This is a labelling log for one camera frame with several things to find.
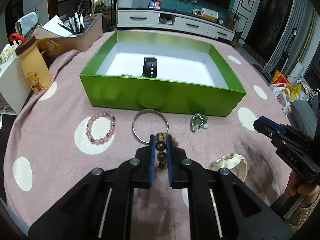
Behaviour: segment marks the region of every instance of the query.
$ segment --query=pink tablecloth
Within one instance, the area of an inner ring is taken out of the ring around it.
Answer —
[[[116,116],[116,132],[108,144],[91,145],[85,136],[88,118],[107,109],[90,105],[79,74],[111,34],[104,34],[87,52],[73,50],[60,56],[50,68],[54,77],[51,87],[44,95],[32,97],[12,127],[4,159],[5,190],[9,207],[28,225],[91,169],[116,168],[143,147],[131,131],[136,111],[111,109]],[[208,130],[192,133],[191,115],[165,113],[169,132],[187,156],[204,167],[229,153],[242,154],[249,169],[246,184],[266,203],[272,203],[284,191],[290,169],[276,156],[270,139],[252,130],[252,122],[264,115],[287,124],[279,103],[231,46],[187,34],[169,34],[213,44],[247,91],[228,117],[210,116]],[[94,131],[96,136],[103,136],[109,124],[107,119],[98,121]],[[137,131],[144,139],[164,129],[157,116],[146,115],[137,121]],[[154,187],[135,190],[132,239],[189,239],[188,202],[183,194],[183,190],[169,187],[166,170],[156,168]]]

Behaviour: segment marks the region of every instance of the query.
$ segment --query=towel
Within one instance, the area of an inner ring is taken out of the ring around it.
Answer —
[[[15,23],[16,32],[25,37],[26,34],[37,25],[38,21],[39,19],[36,12],[29,13]]]

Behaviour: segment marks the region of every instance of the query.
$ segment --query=tv cabinet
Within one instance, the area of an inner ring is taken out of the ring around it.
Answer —
[[[161,24],[159,19],[166,17],[172,25]],[[234,31],[202,17],[174,10],[154,9],[118,9],[118,29],[163,29],[232,41]]]

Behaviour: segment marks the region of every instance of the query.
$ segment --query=teal wall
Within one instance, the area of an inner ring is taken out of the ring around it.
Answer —
[[[230,2],[230,8],[233,7],[236,0],[231,0]],[[191,13],[194,8],[201,9],[205,7],[207,9],[215,10],[218,12],[218,17],[223,18],[224,22],[226,22],[226,19],[228,17],[228,10],[221,8],[218,5],[215,5],[213,3],[208,3],[205,1],[199,1],[197,2],[197,5],[195,7],[195,3],[190,3],[190,1],[181,1],[181,0],[161,0],[161,8],[166,9],[172,9],[172,10],[178,10],[183,12]]]

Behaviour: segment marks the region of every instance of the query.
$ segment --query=pen holder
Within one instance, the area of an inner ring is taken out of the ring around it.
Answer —
[[[91,23],[84,33],[77,34],[74,38],[58,38],[54,41],[65,51],[77,49],[81,52],[87,51],[98,38],[102,36],[102,13],[84,17],[84,24]]]

